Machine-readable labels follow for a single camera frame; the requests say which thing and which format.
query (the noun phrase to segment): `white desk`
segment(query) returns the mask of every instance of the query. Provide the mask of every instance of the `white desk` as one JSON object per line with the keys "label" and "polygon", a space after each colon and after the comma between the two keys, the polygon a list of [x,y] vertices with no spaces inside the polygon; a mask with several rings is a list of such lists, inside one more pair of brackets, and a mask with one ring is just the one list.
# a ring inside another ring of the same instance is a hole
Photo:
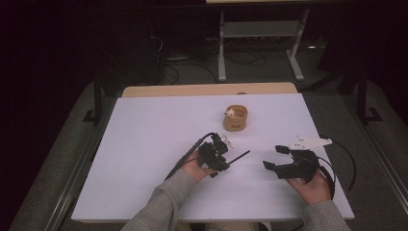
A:
{"label": "white desk", "polygon": [[[232,104],[249,111],[243,131],[227,132],[222,127],[223,112]],[[184,204],[180,220],[301,217],[304,205],[296,192],[262,163],[289,164],[292,159],[277,154],[275,145],[289,145],[296,135],[318,136],[302,95],[289,93],[118,99],[72,219],[132,218],[181,156],[210,132],[225,133],[235,145],[224,154],[227,161],[251,152],[216,178],[205,178]],[[313,151],[328,160],[324,148]],[[334,201],[342,215],[354,218],[339,182],[336,189]]]}

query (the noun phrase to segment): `dark background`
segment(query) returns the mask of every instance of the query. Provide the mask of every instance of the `dark background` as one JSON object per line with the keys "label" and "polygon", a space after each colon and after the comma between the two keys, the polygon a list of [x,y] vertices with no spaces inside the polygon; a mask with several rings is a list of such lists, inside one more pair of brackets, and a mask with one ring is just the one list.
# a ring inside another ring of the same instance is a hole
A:
{"label": "dark background", "polygon": [[[312,10],[303,38],[332,37],[319,67],[336,71],[357,62],[408,123],[403,3],[375,2],[342,13]],[[85,3],[97,8],[99,1]],[[111,95],[130,85],[158,84],[152,28],[195,54],[200,54],[197,44],[217,32],[214,13],[172,14],[168,20],[163,14],[146,24],[138,13],[100,17],[81,11],[83,6],[49,0],[0,3],[0,230],[13,221],[76,99],[95,75]]]}

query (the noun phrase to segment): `brown container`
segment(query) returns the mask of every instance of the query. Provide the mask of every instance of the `brown container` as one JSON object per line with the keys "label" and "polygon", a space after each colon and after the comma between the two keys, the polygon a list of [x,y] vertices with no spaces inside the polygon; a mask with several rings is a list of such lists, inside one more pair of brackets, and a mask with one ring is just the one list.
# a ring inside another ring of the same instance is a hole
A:
{"label": "brown container", "polygon": [[234,110],[233,116],[229,116],[227,113],[225,113],[223,121],[225,130],[230,132],[243,130],[246,126],[248,110],[243,105],[231,105],[225,110],[225,112],[228,112],[231,109]]}

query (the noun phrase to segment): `gray carpet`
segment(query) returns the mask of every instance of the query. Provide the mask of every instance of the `gray carpet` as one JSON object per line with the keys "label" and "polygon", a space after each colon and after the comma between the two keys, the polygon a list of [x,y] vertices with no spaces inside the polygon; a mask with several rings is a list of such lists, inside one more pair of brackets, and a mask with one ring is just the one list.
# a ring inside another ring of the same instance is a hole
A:
{"label": "gray carpet", "polygon": [[[273,44],[272,46],[275,47],[273,52],[262,51],[266,57],[266,63],[260,62],[260,66],[236,64],[227,60],[227,83],[289,81],[295,83],[298,88],[309,86],[329,74],[316,70],[323,49],[307,49],[309,43],[311,42],[302,41],[297,53],[299,65],[306,78],[304,82],[298,83],[294,79],[282,48],[285,44],[282,43],[279,46]],[[253,54],[240,54],[240,57],[249,60],[253,58]],[[211,56],[206,62],[184,61],[172,65],[179,74],[178,84],[214,83],[211,72],[196,64],[204,65],[217,74],[216,56]],[[167,75],[164,84],[171,82],[171,78]],[[353,175],[350,158],[338,144],[326,146],[329,158],[355,213],[356,218],[348,220],[347,223],[352,230],[408,230],[407,214],[384,176],[377,157],[364,135],[365,126],[350,110],[349,105],[355,102],[355,93],[350,96],[337,94],[335,88],[339,81],[341,79],[327,84],[317,92],[304,93],[304,98],[320,134],[343,145],[357,164],[355,183],[349,191],[348,186]],[[44,230],[46,227],[79,155],[94,130],[91,123],[82,121],[87,110],[92,109],[92,100],[92,86],[89,86],[79,96],[78,102],[72,109],[69,119],[14,220],[12,231]],[[386,151],[402,181],[408,183],[408,173],[405,170],[408,163],[407,126],[389,106],[380,88],[371,82],[369,82],[368,106],[374,107],[384,119],[382,122],[371,122],[369,128]],[[68,211],[59,230],[120,230],[123,226],[123,224],[76,222],[70,219],[72,209],[73,207]],[[276,222],[272,227],[273,230],[289,231],[300,223],[300,220]]]}

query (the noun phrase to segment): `gray sleeve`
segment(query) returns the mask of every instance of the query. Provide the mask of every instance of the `gray sleeve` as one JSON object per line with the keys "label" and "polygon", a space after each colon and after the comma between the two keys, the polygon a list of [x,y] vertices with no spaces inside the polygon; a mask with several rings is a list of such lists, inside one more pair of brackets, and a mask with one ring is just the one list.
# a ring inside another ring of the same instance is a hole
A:
{"label": "gray sleeve", "polygon": [[306,206],[303,230],[349,231],[343,216],[332,200]]}
{"label": "gray sleeve", "polygon": [[156,187],[146,206],[126,223],[122,231],[174,230],[179,209],[195,185],[190,175],[182,169],[177,170]]}

